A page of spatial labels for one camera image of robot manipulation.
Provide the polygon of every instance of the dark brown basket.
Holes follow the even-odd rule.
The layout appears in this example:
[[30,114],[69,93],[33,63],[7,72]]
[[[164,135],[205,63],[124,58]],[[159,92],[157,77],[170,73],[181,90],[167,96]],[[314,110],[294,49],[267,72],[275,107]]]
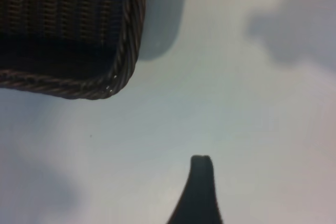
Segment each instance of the dark brown basket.
[[104,99],[129,81],[145,0],[0,0],[0,87]]

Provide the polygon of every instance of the white background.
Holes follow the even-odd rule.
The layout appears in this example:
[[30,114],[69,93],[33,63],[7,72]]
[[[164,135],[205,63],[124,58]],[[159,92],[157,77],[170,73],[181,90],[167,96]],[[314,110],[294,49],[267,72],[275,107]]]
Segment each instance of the white background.
[[226,224],[336,223],[336,0],[148,0],[103,101],[0,90],[0,222],[166,223],[211,156]]

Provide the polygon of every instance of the basket rim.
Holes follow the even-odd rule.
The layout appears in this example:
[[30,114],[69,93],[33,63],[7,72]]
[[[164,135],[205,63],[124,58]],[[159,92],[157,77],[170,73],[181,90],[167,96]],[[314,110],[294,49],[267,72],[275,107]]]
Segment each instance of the basket rim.
[[134,73],[138,60],[146,0],[124,0],[119,42],[108,71],[86,80],[55,78],[15,69],[0,70],[0,87],[67,99],[105,99],[117,94]]

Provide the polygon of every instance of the white surface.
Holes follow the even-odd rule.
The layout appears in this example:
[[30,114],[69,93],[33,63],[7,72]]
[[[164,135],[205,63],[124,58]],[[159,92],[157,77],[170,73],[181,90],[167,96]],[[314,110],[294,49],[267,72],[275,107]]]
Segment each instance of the white surface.
[[193,154],[226,224],[336,223],[336,0],[149,3],[115,97],[0,91],[0,223],[165,223]]

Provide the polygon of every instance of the woven texture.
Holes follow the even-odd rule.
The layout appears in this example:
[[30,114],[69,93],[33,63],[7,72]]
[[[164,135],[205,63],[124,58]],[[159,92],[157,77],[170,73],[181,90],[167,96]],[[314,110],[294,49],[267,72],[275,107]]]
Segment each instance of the woven texture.
[[134,72],[144,13],[145,0],[0,0],[0,87],[116,94]]

